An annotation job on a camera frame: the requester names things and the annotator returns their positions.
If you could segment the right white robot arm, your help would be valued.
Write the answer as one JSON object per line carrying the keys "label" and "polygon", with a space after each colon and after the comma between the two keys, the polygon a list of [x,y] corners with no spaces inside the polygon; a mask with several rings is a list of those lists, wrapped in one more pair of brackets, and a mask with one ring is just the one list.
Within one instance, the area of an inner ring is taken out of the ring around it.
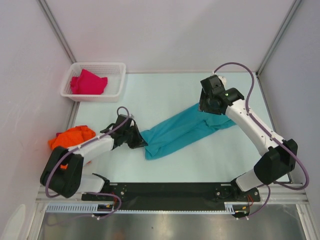
{"label": "right white robot arm", "polygon": [[248,196],[249,190],[274,183],[295,169],[297,143],[271,131],[251,111],[245,97],[236,88],[225,89],[217,75],[201,80],[200,84],[198,110],[227,116],[248,136],[260,155],[251,170],[231,182],[230,194],[235,200],[242,201]]}

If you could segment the teal t shirt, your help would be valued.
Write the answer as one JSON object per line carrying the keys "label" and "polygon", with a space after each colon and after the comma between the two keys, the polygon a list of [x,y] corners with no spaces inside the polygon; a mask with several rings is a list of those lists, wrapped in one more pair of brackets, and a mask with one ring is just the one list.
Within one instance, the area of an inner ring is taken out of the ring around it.
{"label": "teal t shirt", "polygon": [[225,115],[199,111],[196,103],[176,115],[141,132],[147,142],[145,159],[157,160],[195,143],[219,130],[235,126]]}

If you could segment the white plastic basket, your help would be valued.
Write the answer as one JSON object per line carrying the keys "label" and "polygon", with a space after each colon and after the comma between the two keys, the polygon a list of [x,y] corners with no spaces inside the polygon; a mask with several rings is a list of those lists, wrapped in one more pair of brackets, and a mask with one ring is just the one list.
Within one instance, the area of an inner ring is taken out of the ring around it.
{"label": "white plastic basket", "polygon": [[[85,69],[90,73],[107,78],[108,82],[102,94],[73,94],[71,81],[73,77],[79,77]],[[124,88],[126,65],[122,62],[76,62],[73,63],[60,87],[60,95],[75,102],[118,102]]]}

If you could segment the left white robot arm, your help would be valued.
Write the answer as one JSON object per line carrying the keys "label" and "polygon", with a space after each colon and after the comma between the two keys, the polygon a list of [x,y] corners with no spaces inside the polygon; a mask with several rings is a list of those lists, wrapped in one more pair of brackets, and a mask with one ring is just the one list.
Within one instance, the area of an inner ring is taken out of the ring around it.
{"label": "left white robot arm", "polygon": [[134,118],[119,114],[115,123],[92,139],[71,147],[55,147],[40,177],[47,198],[93,193],[100,200],[107,199],[111,193],[111,188],[105,184],[108,179],[97,173],[84,174],[83,169],[90,161],[122,144],[130,149],[148,146]]}

